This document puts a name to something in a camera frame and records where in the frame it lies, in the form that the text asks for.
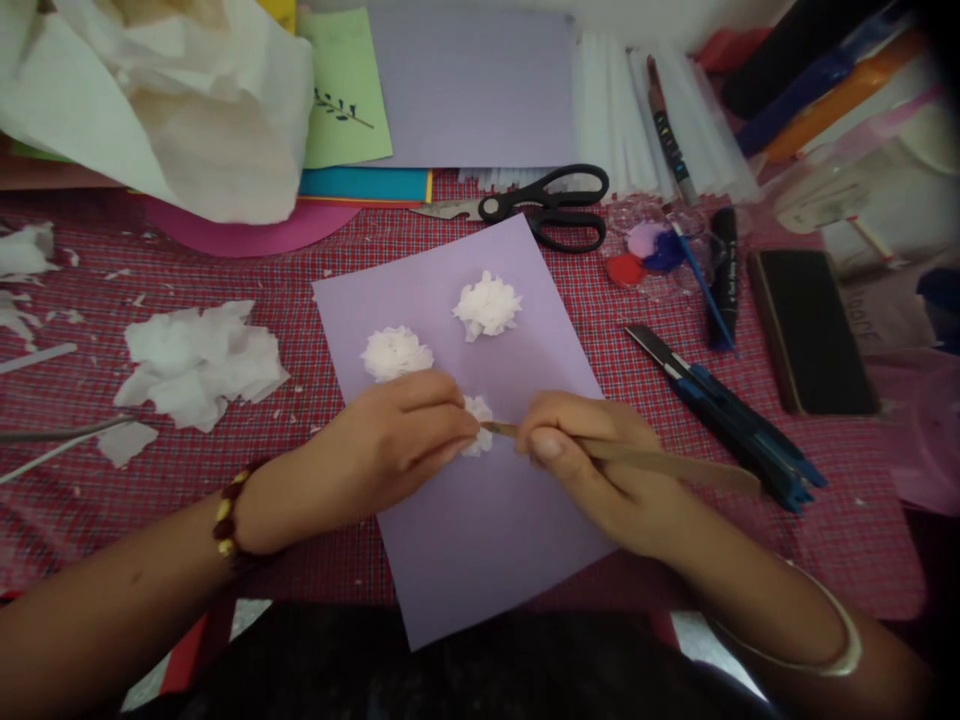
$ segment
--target dark clothing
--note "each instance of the dark clothing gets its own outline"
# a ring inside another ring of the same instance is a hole
[[[128,720],[770,718],[643,618],[516,612],[407,648],[400,614],[275,604],[195,683]]]

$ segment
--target person's left hand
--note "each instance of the person's left hand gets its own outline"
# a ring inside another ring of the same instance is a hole
[[[305,445],[274,458],[237,501],[237,539],[276,552],[412,495],[472,443],[480,425],[436,370],[366,390]]]

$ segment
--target black phone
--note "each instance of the black phone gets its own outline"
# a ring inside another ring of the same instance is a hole
[[[747,267],[780,401],[801,415],[871,415],[876,391],[833,268],[815,250],[760,250]]]

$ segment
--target silver bangle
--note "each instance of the silver bangle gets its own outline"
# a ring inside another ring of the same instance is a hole
[[[789,560],[785,560],[784,562],[786,562],[787,565],[792,567],[794,570],[799,570],[806,575],[807,578],[820,589],[820,592],[826,596],[827,600],[830,601],[830,604],[833,605],[833,609],[837,611],[837,615],[840,616],[840,621],[843,623],[843,629],[847,635],[847,647],[846,650],[844,650],[843,655],[829,665],[803,665],[800,663],[786,662],[785,660],[771,657],[765,652],[757,650],[752,645],[747,645],[745,642],[743,642],[743,640],[738,638],[726,627],[724,627],[722,623],[714,620],[714,624],[723,630],[723,632],[731,640],[740,645],[740,647],[749,650],[754,655],[762,657],[767,662],[778,665],[779,667],[784,667],[789,670],[798,670],[800,672],[807,673],[809,675],[816,675],[818,677],[846,677],[847,675],[851,675],[860,665],[861,658],[863,658],[863,643],[860,640],[860,631],[857,630],[857,626],[854,624],[853,619],[850,617],[849,613],[847,613],[843,605],[840,604],[840,601],[833,596],[833,593],[821,585],[815,577],[813,577],[803,568],[797,567]]]

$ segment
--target red plaid tablecloth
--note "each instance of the red plaid tablecloth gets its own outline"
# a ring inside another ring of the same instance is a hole
[[[461,197],[455,173],[441,174],[438,200]],[[24,308],[43,319],[76,309],[84,322],[53,320],[37,345],[75,342],[79,351],[5,375],[0,382],[4,429],[81,425],[111,417],[112,398],[131,365],[123,330],[153,313],[255,299],[250,322],[280,340],[293,376],[256,406],[235,403],[213,433],[176,431],[146,407],[141,419],[160,438],[127,468],[114,470],[89,442],[20,479],[0,486],[0,589],[22,589],[119,537],[219,489],[251,458],[304,442],[342,407],[310,282],[427,250],[478,229],[462,218],[444,222],[404,210],[364,210],[350,224],[304,250],[267,259],[224,260],[198,255],[147,232],[136,199],[118,191],[0,195],[0,219],[14,227],[55,223],[57,260],[64,269],[42,277],[44,287],[19,285],[32,297]],[[747,242],[772,242],[782,231],[754,218]],[[65,248],[79,253],[70,267]],[[606,395],[636,407],[666,449],[729,461],[723,447],[677,400],[661,371],[622,332],[630,321],[651,325],[688,361],[702,362],[758,411],[777,423],[829,478],[802,518],[768,500],[707,493],[740,527],[829,586],[883,618],[919,613],[924,582],[873,422],[798,419],[779,406],[770,363],[746,277],[737,331],[741,359],[709,353],[698,300],[652,302],[608,281],[598,254],[545,251],[573,326]],[[105,280],[107,273],[129,275]],[[131,302],[146,293],[143,307]],[[23,352],[0,330],[0,359]],[[0,446],[0,472],[41,452]],[[249,597],[336,602],[394,601],[376,523],[330,533],[288,552],[248,578]],[[617,553],[538,598],[538,607],[663,609],[683,602],[673,576],[651,561]]]

